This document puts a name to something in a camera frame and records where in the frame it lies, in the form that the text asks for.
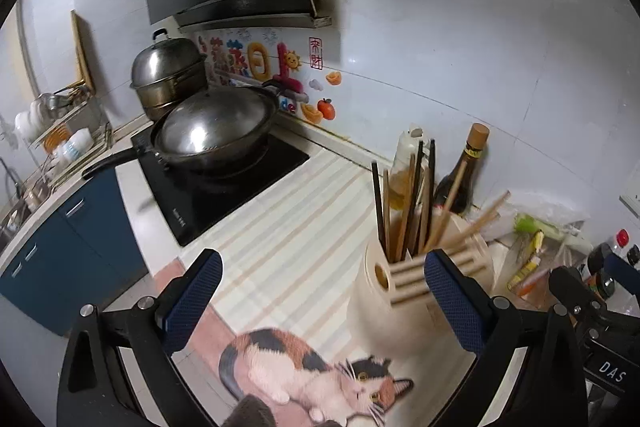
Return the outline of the dish drying rack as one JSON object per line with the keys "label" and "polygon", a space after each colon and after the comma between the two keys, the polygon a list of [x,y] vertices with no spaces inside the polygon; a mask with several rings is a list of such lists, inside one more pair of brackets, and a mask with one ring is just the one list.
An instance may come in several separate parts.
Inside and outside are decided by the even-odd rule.
{"label": "dish drying rack", "polygon": [[40,94],[14,127],[28,153],[43,153],[37,178],[53,190],[113,144],[112,125],[86,80]]}

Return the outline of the wooden cutting board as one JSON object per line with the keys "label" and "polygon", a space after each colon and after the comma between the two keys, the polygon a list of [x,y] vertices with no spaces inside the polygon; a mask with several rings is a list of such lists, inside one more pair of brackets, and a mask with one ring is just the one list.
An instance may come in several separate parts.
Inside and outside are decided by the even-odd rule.
{"label": "wooden cutting board", "polygon": [[88,65],[86,52],[84,49],[84,45],[82,44],[80,27],[79,27],[79,17],[76,14],[75,10],[70,11],[70,24],[72,25],[73,37],[74,37],[74,49],[76,55],[76,72],[77,86],[84,86],[90,95],[96,94],[96,86],[94,85],[94,81],[90,72],[90,68]]}

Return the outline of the dark vinegar bottle tan cap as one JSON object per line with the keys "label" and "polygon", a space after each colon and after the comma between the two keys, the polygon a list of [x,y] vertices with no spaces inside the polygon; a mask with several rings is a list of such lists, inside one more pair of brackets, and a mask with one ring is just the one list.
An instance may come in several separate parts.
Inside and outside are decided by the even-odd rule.
{"label": "dark vinegar bottle tan cap", "polygon": [[475,171],[480,165],[490,130],[484,124],[476,122],[466,139],[465,147],[454,166],[436,187],[434,204],[436,207],[448,207],[456,215],[463,215],[472,202]]}

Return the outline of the white plastic bag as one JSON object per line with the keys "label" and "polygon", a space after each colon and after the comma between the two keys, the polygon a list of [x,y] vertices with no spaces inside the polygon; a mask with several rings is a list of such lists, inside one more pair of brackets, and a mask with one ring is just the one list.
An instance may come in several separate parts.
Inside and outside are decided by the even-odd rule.
{"label": "white plastic bag", "polygon": [[593,247],[582,234],[588,212],[569,202],[533,192],[513,192],[498,208],[497,217],[480,229],[486,243],[500,241],[512,245],[517,237],[544,233],[556,246],[583,256]]}

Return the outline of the stainless steel steamer pot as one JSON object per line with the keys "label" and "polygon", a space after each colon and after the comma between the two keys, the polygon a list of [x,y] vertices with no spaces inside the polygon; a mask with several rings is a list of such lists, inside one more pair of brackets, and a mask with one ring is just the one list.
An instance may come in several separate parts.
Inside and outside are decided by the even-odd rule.
{"label": "stainless steel steamer pot", "polygon": [[207,89],[206,56],[187,38],[171,38],[165,28],[152,35],[153,43],[131,66],[130,88],[149,120],[157,121],[171,109]]}

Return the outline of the wooden chopstick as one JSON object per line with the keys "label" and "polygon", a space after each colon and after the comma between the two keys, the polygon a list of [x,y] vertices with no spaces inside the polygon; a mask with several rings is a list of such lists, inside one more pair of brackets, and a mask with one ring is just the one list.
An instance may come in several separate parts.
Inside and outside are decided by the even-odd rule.
{"label": "wooden chopstick", "polygon": [[428,239],[424,247],[424,254],[428,254],[433,248],[435,248],[442,238],[442,234],[444,234],[450,217],[451,206],[456,200],[468,164],[469,161],[467,161],[465,158],[462,158],[458,162],[457,168],[452,170],[440,184],[442,186],[440,193],[444,193],[445,190],[448,190],[448,192],[444,199],[444,203],[442,204],[442,209],[440,210],[439,216],[435,222],[430,238]]}
{"label": "wooden chopstick", "polygon": [[510,191],[505,191],[499,198],[495,200],[474,222],[468,225],[464,230],[454,236],[443,239],[438,247],[445,249],[456,248],[463,244],[470,236],[478,233],[486,225],[495,221],[499,217],[499,209],[511,196]]}

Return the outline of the striped cat placemat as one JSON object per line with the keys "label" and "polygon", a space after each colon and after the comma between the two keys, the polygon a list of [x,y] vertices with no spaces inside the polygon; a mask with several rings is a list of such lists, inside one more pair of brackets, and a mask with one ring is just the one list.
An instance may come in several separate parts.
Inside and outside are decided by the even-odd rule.
{"label": "striped cat placemat", "polygon": [[204,369],[239,333],[284,329],[326,361],[367,356],[350,335],[347,305],[375,228],[370,173],[319,150],[299,168],[178,253],[154,262],[165,287],[213,248],[224,277],[189,345]]}

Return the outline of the red cap white bottle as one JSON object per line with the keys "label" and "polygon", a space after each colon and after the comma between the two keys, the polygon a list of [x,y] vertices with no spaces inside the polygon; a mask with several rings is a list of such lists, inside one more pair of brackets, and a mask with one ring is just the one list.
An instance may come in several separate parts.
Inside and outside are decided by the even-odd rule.
{"label": "red cap white bottle", "polygon": [[602,257],[616,255],[620,259],[626,260],[626,248],[629,245],[630,237],[626,229],[620,229],[613,236],[601,244]]}

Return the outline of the black induction cooktop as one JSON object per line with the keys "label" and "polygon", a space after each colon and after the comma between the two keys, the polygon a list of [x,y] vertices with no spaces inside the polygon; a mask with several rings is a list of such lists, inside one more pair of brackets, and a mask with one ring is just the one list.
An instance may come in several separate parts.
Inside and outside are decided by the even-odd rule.
{"label": "black induction cooktop", "polygon": [[220,168],[178,168],[151,153],[141,156],[139,164],[177,243],[186,246],[308,159],[302,150],[267,134],[250,155]]}

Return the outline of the steel wok with lid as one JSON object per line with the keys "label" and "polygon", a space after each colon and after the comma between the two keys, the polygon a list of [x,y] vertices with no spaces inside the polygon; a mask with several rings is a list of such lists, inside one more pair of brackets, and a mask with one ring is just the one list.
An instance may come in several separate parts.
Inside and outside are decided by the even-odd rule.
{"label": "steel wok with lid", "polygon": [[245,156],[271,129],[285,84],[269,80],[260,87],[213,87],[179,103],[155,121],[149,142],[134,145],[86,168],[98,173],[145,155],[184,169],[209,169]]}

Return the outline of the blue kitchen cabinet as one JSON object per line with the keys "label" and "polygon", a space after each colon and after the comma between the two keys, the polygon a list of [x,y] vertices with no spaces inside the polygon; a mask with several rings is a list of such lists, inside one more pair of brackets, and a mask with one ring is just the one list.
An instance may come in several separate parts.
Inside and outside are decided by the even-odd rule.
{"label": "blue kitchen cabinet", "polygon": [[113,169],[54,210],[1,275],[1,295],[65,336],[86,303],[104,309],[148,274]]}

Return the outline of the beige ribbed utensil holder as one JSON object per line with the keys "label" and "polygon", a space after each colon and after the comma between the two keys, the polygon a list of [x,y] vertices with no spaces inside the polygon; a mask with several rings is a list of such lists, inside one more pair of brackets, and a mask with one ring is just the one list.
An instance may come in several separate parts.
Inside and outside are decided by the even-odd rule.
{"label": "beige ribbed utensil holder", "polygon": [[424,257],[390,263],[372,233],[347,307],[355,343],[369,355],[400,360],[417,355],[450,326],[424,279]]}

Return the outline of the colourful wall sticker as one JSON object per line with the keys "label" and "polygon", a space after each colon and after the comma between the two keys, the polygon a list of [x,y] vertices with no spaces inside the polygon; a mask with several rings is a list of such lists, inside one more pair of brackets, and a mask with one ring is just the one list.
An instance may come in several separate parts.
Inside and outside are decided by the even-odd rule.
{"label": "colourful wall sticker", "polygon": [[199,31],[193,37],[205,55],[208,82],[215,86],[283,84],[280,111],[322,126],[337,116],[336,68],[340,36],[333,31],[240,28]]}

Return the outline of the green vegetable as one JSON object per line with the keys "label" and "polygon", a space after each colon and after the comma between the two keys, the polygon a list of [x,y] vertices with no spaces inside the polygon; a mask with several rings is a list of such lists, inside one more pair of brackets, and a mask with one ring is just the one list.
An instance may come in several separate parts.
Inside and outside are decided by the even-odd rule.
{"label": "green vegetable", "polygon": [[551,223],[539,220],[528,213],[518,213],[514,218],[513,231],[518,234],[535,234],[541,232],[544,236],[561,242],[565,232]]}

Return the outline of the clear cooking oil bottle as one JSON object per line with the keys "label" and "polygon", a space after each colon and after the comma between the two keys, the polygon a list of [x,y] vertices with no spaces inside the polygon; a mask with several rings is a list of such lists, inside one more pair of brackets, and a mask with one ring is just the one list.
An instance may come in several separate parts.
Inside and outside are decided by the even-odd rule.
{"label": "clear cooking oil bottle", "polygon": [[418,153],[419,143],[424,139],[423,129],[412,124],[401,133],[396,147],[395,157],[390,169],[390,208],[401,210],[410,178],[410,158]]}

